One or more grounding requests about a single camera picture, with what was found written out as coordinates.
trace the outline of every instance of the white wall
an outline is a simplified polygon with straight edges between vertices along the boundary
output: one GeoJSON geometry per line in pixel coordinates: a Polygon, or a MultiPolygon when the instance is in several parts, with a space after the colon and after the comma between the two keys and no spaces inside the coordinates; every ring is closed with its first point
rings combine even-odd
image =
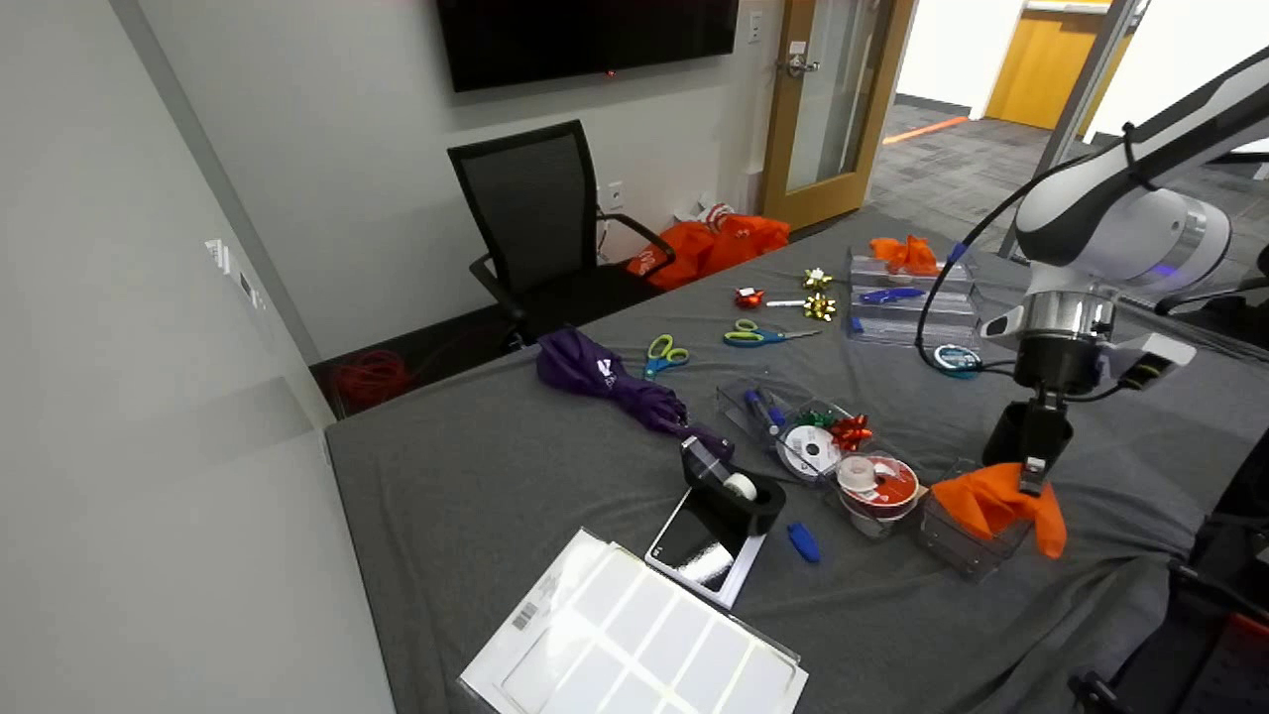
{"type": "Polygon", "coordinates": [[[1107,87],[1090,134],[1119,134],[1125,120],[1147,122],[1265,42],[1265,0],[1155,0],[1107,87]]]}
{"type": "Polygon", "coordinates": [[[304,366],[109,8],[6,0],[0,95],[0,709],[392,709],[304,366]]]}
{"type": "Polygon", "coordinates": [[[1024,0],[916,0],[900,95],[961,105],[979,120],[1024,0]]]}
{"type": "Polygon", "coordinates": [[[449,90],[432,0],[140,4],[318,358],[487,307],[452,142],[577,116],[597,181],[655,227],[699,200],[741,201],[762,167],[776,0],[741,4],[725,61],[479,95],[449,90]]]}

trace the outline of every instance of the doorway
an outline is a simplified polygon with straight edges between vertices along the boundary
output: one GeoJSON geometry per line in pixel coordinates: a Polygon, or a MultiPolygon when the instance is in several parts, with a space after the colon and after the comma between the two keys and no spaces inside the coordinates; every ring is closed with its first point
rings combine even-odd
{"type": "MultiPolygon", "coordinates": [[[[1088,95],[1088,120],[1076,128],[1077,134],[1097,111],[1140,11],[1147,4],[1132,4],[1122,38],[1111,46],[1107,66],[1088,95]]],[[[1107,23],[1111,0],[1025,0],[1000,65],[987,120],[1056,131],[1107,23]]]]}
{"type": "Polygon", "coordinates": [[[861,210],[912,4],[786,4],[762,216],[802,231],[861,210]]]}

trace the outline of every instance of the table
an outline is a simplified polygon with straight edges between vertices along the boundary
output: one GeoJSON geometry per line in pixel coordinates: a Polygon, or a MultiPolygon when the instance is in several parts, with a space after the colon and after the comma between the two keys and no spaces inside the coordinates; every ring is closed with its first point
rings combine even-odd
{"type": "MultiPolygon", "coordinates": [[[[844,247],[877,234],[920,231],[855,216],[584,333],[631,374],[655,333],[679,333],[692,360],[659,381],[713,427],[725,427],[717,385],[781,377],[869,411],[925,480],[955,475],[1024,390],[926,374],[909,343],[855,343],[842,325],[772,349],[717,343],[736,287],[802,292],[802,268],[844,268],[844,247]]],[[[976,275],[983,307],[1015,296],[1020,268],[983,259],[976,275]]],[[[536,349],[519,349],[330,427],[397,709],[482,709],[458,672],[553,553],[577,528],[643,553],[680,497],[679,439],[538,385],[530,366],[536,349]]],[[[787,484],[781,525],[802,518],[823,562],[802,562],[776,525],[732,615],[802,655],[802,709],[1072,709],[1072,672],[1113,676],[1159,627],[1164,561],[1189,553],[1269,426],[1262,393],[1265,370],[1200,353],[1151,393],[1072,410],[1076,439],[1056,469],[1068,561],[1024,546],[983,578],[955,575],[912,533],[871,542],[822,491],[787,484]]]]}

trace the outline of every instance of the wall-mounted tv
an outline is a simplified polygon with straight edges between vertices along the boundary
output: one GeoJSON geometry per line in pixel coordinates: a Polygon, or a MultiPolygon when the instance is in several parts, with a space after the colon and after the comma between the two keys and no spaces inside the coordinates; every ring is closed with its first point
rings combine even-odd
{"type": "Polygon", "coordinates": [[[732,50],[736,0],[435,0],[454,90],[732,50]]]}

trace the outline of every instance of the white paper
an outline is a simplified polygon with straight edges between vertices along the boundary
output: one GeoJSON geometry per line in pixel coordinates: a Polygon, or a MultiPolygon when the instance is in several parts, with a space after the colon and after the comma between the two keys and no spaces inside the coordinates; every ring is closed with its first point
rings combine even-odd
{"type": "Polygon", "coordinates": [[[631,553],[577,533],[468,662],[505,714],[794,709],[806,672],[631,553]]]}

